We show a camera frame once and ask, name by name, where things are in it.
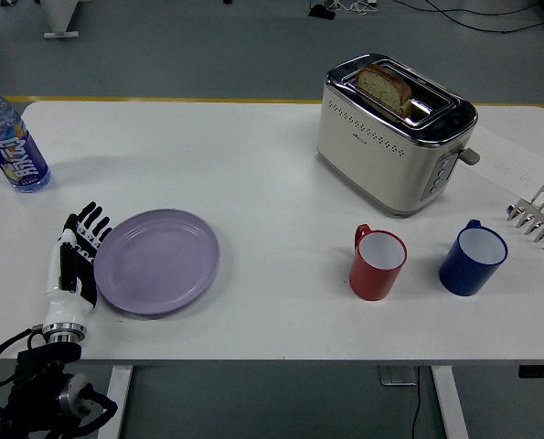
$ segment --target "gray floor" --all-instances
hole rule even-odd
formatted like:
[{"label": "gray floor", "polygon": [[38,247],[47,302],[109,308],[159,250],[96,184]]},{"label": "gray floor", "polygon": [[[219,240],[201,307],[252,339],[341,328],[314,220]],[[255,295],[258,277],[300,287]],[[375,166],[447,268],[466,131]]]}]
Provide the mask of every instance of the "gray floor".
[{"label": "gray floor", "polygon": [[[434,3],[498,13],[535,2]],[[320,100],[331,67],[373,51],[474,103],[544,104],[544,25],[482,32],[392,0],[379,0],[376,14],[339,10],[334,21],[308,17],[308,8],[303,0],[93,0],[70,24],[78,38],[45,40],[40,5],[19,0],[0,7],[0,93],[20,111],[30,96]],[[544,21],[539,6],[449,14],[494,30]],[[12,367],[0,364],[2,376]],[[106,389],[108,368],[71,367]],[[432,375],[422,368],[421,377],[416,437],[444,437]],[[455,377],[471,438],[544,437],[544,380],[520,380],[517,364],[460,365]],[[123,437],[409,438],[416,403],[415,387],[382,387],[365,363],[177,362],[136,369]]]}]

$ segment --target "paper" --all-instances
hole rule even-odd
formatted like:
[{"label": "paper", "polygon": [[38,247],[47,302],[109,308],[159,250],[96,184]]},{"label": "paper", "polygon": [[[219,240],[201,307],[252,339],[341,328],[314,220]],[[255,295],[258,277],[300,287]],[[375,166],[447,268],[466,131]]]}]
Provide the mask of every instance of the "paper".
[{"label": "paper", "polygon": [[544,158],[535,155],[481,126],[477,126],[468,147],[480,156],[479,163],[459,163],[506,191],[530,201],[544,185]]}]

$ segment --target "toaster vent hole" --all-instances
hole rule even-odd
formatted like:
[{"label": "toaster vent hole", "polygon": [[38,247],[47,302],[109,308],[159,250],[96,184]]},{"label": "toaster vent hole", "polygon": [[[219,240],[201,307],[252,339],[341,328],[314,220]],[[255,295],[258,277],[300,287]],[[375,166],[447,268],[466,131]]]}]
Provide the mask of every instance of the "toaster vent hole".
[{"label": "toaster vent hole", "polygon": [[383,145],[387,150],[391,151],[393,154],[397,154],[400,157],[403,156],[403,150],[398,148],[396,145],[393,145],[389,142],[389,140],[385,140],[382,136],[377,135],[376,133],[373,133],[369,128],[367,128],[363,123],[355,119],[352,115],[350,115],[348,112],[343,111],[338,105],[336,105],[332,101],[328,101],[328,108],[333,109],[333,111],[338,112],[340,116],[343,116],[345,120],[347,120],[349,123],[352,123],[355,125],[356,128],[358,128],[361,133],[367,133],[368,136],[370,136],[374,141],[377,141],[380,145]]}]

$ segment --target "red mug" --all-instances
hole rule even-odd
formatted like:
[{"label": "red mug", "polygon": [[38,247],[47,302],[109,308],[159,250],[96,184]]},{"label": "red mug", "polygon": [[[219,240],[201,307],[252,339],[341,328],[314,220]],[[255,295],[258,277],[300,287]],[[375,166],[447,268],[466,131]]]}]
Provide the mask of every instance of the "red mug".
[{"label": "red mug", "polygon": [[393,233],[372,230],[367,224],[358,226],[355,259],[349,274],[351,288],[362,299],[382,299],[388,295],[407,258],[405,244]]}]

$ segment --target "bottle label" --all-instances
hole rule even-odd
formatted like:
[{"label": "bottle label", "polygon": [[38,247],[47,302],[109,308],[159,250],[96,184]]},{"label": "bottle label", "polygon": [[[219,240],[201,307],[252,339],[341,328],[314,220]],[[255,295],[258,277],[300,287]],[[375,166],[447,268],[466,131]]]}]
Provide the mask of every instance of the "bottle label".
[{"label": "bottle label", "polygon": [[21,136],[0,140],[0,167],[15,186],[28,186],[40,181],[48,165],[28,130]]}]

